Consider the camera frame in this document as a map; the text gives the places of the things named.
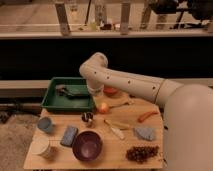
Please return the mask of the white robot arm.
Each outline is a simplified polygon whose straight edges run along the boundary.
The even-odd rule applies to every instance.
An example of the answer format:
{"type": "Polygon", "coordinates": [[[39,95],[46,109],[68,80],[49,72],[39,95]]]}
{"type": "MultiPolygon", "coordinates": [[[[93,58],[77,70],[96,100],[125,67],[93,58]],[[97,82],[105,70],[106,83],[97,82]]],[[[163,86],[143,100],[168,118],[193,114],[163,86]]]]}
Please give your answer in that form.
{"type": "Polygon", "coordinates": [[[163,171],[213,171],[213,89],[112,70],[100,52],[79,72],[91,94],[108,85],[164,109],[163,171]]]}

